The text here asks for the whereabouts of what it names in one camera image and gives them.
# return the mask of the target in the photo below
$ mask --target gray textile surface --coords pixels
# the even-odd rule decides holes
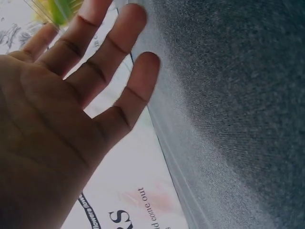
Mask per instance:
[[[149,109],[190,229],[305,228],[305,1],[129,2],[149,15],[133,57],[163,62]]]

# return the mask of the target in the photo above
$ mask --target yellow-green object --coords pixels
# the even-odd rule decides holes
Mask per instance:
[[[83,0],[26,0],[26,2],[36,12],[36,19],[64,26],[78,12]]]

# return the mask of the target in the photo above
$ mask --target finger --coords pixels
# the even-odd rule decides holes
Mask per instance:
[[[120,98],[113,107],[94,118],[108,150],[133,129],[153,93],[159,68],[160,60],[155,54],[140,55]]]
[[[83,108],[109,84],[145,25],[145,10],[136,4],[126,5],[99,50],[67,78]]]
[[[84,56],[112,0],[85,0],[69,28],[37,63],[64,77]]]
[[[21,49],[9,53],[20,61],[33,62],[48,48],[49,44],[57,35],[57,28],[48,23],[44,25]]]

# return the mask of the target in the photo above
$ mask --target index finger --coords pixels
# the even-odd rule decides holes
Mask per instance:
[[[64,77],[84,56],[111,2],[112,0],[85,0],[67,31],[37,63]]]
[[[99,127],[110,150],[136,124],[153,93],[160,69],[160,59],[151,52],[141,54],[134,63],[128,83],[114,105],[96,116]]]

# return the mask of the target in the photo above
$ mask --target hand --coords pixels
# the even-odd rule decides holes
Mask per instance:
[[[45,25],[22,51],[0,56],[0,228],[60,228],[105,154],[135,125],[153,92],[159,58],[134,63],[121,97],[94,119],[83,109],[110,82],[146,24],[125,6],[99,50],[75,73],[111,0],[86,0],[69,29]]]

